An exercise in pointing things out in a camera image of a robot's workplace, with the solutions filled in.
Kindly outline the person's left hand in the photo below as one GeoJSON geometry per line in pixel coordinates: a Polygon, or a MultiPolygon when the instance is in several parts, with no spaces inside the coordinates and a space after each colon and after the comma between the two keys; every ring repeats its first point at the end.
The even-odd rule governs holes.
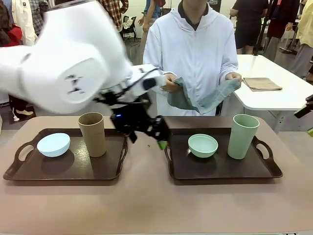
{"type": "Polygon", "coordinates": [[[233,84],[240,85],[242,82],[242,76],[236,72],[230,72],[225,75],[225,81],[231,81],[233,84]]]}

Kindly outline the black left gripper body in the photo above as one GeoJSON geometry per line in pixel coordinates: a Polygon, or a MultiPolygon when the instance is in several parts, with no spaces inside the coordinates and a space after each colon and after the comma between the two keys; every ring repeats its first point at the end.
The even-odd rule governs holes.
{"type": "Polygon", "coordinates": [[[131,103],[112,109],[110,117],[115,129],[125,135],[134,131],[146,131],[151,125],[151,118],[142,103],[131,103]]]}

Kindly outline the person's right hand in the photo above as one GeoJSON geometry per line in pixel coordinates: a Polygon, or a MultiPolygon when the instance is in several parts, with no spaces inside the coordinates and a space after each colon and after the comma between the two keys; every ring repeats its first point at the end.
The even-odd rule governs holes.
{"type": "Polygon", "coordinates": [[[178,92],[182,89],[182,87],[176,84],[174,81],[176,80],[176,76],[172,73],[166,73],[164,75],[164,85],[161,86],[162,90],[165,92],[178,92]]]}

